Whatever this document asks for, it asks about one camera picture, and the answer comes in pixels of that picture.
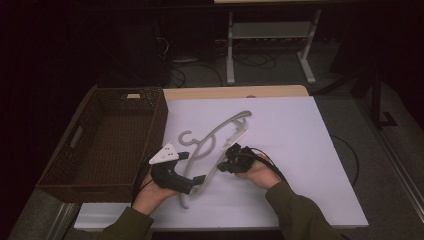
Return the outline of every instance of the black cable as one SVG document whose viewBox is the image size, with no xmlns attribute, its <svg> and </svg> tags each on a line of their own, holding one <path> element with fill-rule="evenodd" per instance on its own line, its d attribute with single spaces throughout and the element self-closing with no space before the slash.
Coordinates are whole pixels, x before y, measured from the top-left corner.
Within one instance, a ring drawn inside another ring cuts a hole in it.
<svg viewBox="0 0 424 240">
<path fill-rule="evenodd" d="M 341 141 L 342 143 L 344 143 L 349 149 L 350 151 L 353 153 L 353 156 L 355 157 L 355 163 L 356 163 L 356 172 L 355 172 L 355 177 L 353 178 L 352 182 L 350 183 L 352 185 L 352 187 L 355 186 L 356 182 L 358 181 L 358 177 L 359 177 L 359 157 L 356 154 L 355 150 L 352 148 L 352 146 L 350 146 L 349 143 L 347 143 L 345 140 L 330 134 L 330 137 L 335 138 L 339 141 Z"/>
</svg>

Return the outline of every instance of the olive green sleeve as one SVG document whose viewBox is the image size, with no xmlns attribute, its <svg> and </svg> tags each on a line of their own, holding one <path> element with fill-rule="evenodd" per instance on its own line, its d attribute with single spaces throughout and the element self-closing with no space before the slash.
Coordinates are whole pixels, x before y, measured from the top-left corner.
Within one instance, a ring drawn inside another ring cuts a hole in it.
<svg viewBox="0 0 424 240">
<path fill-rule="evenodd" d="M 143 240 L 149 232 L 153 219 L 127 207 L 119 219 L 103 229 L 99 240 Z"/>
<path fill-rule="evenodd" d="M 294 193 L 287 183 L 276 184 L 265 197 L 278 216 L 285 240 L 344 239 L 312 200 Z"/>
</svg>

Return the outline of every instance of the wicker basket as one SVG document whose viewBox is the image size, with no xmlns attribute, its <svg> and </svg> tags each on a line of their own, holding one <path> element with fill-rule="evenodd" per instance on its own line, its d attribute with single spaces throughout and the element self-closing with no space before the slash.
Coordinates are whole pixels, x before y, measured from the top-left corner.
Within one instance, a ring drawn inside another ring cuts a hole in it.
<svg viewBox="0 0 424 240">
<path fill-rule="evenodd" d="M 162 145 L 163 90 L 96 89 L 87 98 L 37 187 L 63 202 L 131 202 L 141 163 Z"/>
</svg>

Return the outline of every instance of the white board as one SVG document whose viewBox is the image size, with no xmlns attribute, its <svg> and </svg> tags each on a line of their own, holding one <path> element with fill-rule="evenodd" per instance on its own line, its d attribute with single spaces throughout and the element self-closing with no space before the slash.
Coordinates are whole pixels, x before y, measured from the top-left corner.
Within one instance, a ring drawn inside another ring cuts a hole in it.
<svg viewBox="0 0 424 240">
<path fill-rule="evenodd" d="M 334 227 L 368 225 L 312 97 L 172 100 L 168 101 L 168 108 L 164 144 L 171 142 L 177 151 L 190 153 L 195 145 L 187 147 L 178 142 L 183 131 L 192 131 L 184 137 L 186 141 L 202 140 L 231 116 L 251 111 L 252 116 L 246 118 L 248 132 L 239 141 L 241 146 L 266 152 L 292 189 L 315 201 Z M 214 150 L 193 162 L 188 177 L 207 174 L 221 155 L 226 138 L 233 133 L 234 124 L 220 130 L 215 135 Z M 176 171 L 182 174 L 186 164 L 187 161 L 180 161 Z M 217 171 L 200 196 L 184 198 L 189 209 L 180 206 L 178 197 L 168 199 L 152 214 L 152 229 L 278 227 L 265 190 L 229 173 Z M 75 228 L 104 228 L 116 221 L 125 206 L 128 204 L 83 204 Z"/>
</svg>

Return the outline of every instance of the hand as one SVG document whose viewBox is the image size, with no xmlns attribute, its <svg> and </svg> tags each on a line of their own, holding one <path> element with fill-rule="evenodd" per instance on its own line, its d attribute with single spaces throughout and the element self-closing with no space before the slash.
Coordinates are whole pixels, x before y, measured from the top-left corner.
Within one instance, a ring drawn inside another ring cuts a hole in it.
<svg viewBox="0 0 424 240">
<path fill-rule="evenodd" d="M 140 187 L 143 189 L 137 194 L 132 208 L 146 215 L 150 215 L 166 199 L 178 194 L 177 191 L 159 187 L 153 181 L 150 170 Z"/>
<path fill-rule="evenodd" d="M 258 156 L 269 161 L 269 159 L 262 154 L 258 154 Z M 277 174 L 275 174 L 274 171 L 259 161 L 254 161 L 252 167 L 247 172 L 237 173 L 236 176 L 249 179 L 256 186 L 265 188 L 267 190 L 273 187 L 275 184 L 281 182 L 280 178 L 277 176 Z"/>
</svg>

